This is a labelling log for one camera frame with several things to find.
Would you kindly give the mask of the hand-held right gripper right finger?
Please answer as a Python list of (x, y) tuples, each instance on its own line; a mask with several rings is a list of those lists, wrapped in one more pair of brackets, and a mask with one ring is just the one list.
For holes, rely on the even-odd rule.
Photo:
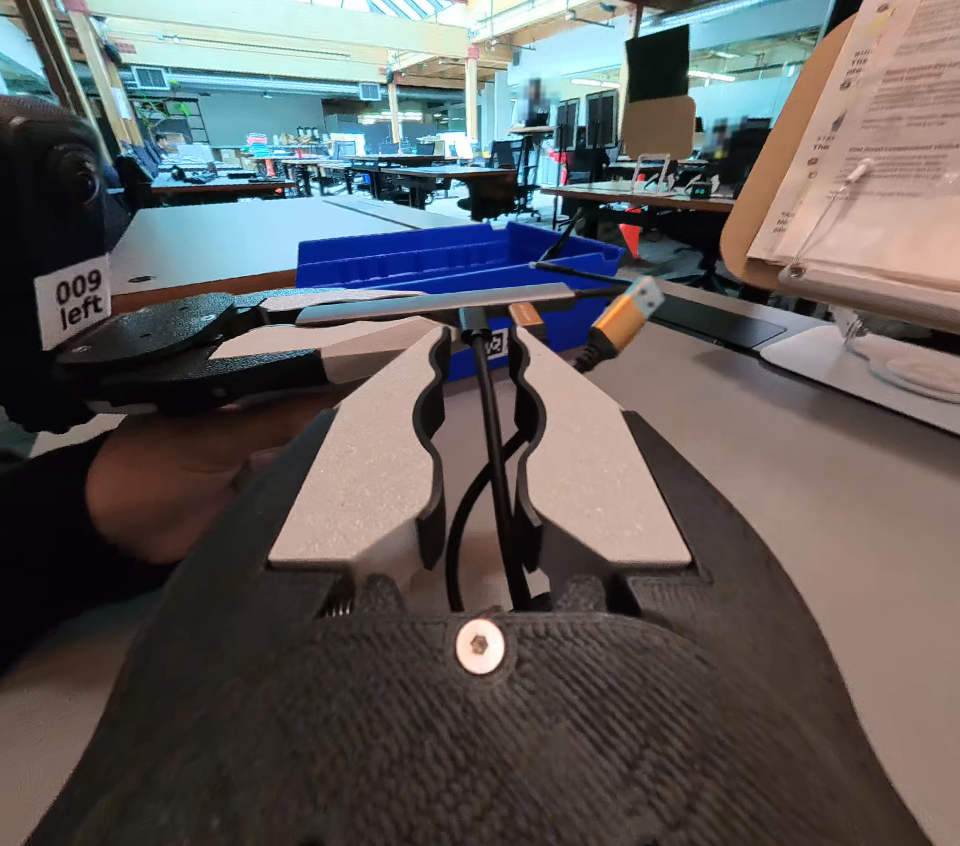
[(523, 327), (510, 332), (521, 436), (513, 507), (521, 562), (552, 586), (678, 573), (692, 554), (622, 408)]

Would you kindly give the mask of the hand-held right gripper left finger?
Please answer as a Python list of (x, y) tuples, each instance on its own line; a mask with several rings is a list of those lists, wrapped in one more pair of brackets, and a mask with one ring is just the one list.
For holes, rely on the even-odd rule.
[(407, 583), (445, 550), (442, 460), (451, 330), (436, 325), (344, 399), (270, 550), (278, 569)]

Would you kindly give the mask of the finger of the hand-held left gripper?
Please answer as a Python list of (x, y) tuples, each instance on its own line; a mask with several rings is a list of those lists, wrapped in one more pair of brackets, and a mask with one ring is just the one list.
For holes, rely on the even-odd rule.
[(261, 326), (226, 340), (210, 360), (238, 365), (242, 358), (309, 352), (330, 383), (346, 385), (370, 378), (439, 326), (422, 316), (323, 327)]
[(255, 305), (255, 326), (294, 326), (307, 309), (352, 305), (364, 302), (405, 300), (426, 296), (421, 290), (322, 289), (270, 293)]

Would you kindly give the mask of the blue bin with white label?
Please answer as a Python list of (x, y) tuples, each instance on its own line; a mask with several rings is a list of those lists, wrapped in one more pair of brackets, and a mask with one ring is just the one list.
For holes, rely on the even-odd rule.
[[(410, 230), (301, 242), (295, 286), (419, 291), (440, 295), (493, 288), (543, 286), (562, 282), (571, 289), (599, 288), (570, 274), (535, 269), (562, 236), (549, 228), (508, 223)], [(573, 236), (558, 257), (546, 259), (577, 272), (615, 276), (625, 249)], [(556, 352), (582, 347), (605, 300), (578, 301), (568, 311), (541, 312), (547, 345)], [(509, 317), (489, 315), (493, 330), (487, 354), (492, 370), (508, 366)]]

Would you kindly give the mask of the person's left forearm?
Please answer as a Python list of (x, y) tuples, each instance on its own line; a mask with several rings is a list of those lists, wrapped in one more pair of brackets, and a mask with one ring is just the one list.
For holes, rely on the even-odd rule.
[(179, 566), (149, 564), (97, 532), (86, 483), (106, 438), (2, 463), (2, 674), (59, 625), (160, 588)]

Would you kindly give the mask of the background wooden desk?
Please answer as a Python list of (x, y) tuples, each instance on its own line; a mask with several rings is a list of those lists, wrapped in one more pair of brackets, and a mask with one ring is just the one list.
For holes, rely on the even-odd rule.
[(624, 205), (672, 210), (693, 210), (729, 214), (736, 200), (729, 197), (710, 196), (705, 199), (691, 198), (685, 193), (653, 192), (630, 181), (603, 181), (596, 183), (572, 183), (562, 186), (542, 186), (544, 195), (590, 202), (601, 205)]

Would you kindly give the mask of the person's left hand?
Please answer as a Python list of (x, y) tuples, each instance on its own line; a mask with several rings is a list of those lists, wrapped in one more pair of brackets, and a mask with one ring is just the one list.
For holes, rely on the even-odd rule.
[(267, 465), (349, 392), (232, 405), (190, 418), (123, 420), (85, 481), (99, 536), (147, 564), (180, 561), (234, 498), (234, 483)]

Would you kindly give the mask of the wooden document stand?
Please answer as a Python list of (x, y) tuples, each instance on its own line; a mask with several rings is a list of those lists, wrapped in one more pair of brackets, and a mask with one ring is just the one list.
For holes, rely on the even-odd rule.
[(623, 112), (623, 151), (634, 158), (630, 193), (638, 189), (643, 161), (661, 164), (656, 183), (666, 177), (670, 162), (688, 158), (693, 150), (696, 106), (690, 95), (630, 103)]
[(863, 0), (806, 62), (722, 234), (744, 283), (834, 315), (762, 359), (954, 435), (958, 353), (863, 316), (958, 335), (958, 22), (959, 0)]

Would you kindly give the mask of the printed instruction sheet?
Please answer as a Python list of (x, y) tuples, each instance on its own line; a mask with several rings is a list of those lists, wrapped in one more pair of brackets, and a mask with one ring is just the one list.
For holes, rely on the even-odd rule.
[(864, 0), (745, 258), (958, 292), (958, 0)]

